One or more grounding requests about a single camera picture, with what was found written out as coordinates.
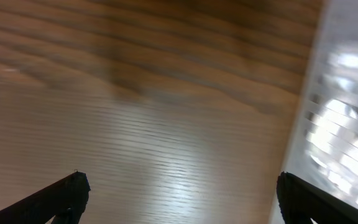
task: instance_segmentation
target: black object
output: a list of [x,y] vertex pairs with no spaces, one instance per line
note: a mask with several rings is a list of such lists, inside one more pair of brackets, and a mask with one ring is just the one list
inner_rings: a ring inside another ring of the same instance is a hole
[[78,224],[91,190],[86,174],[75,172],[0,211],[0,224]]
[[282,172],[277,197],[286,224],[356,224],[358,209],[299,177]]

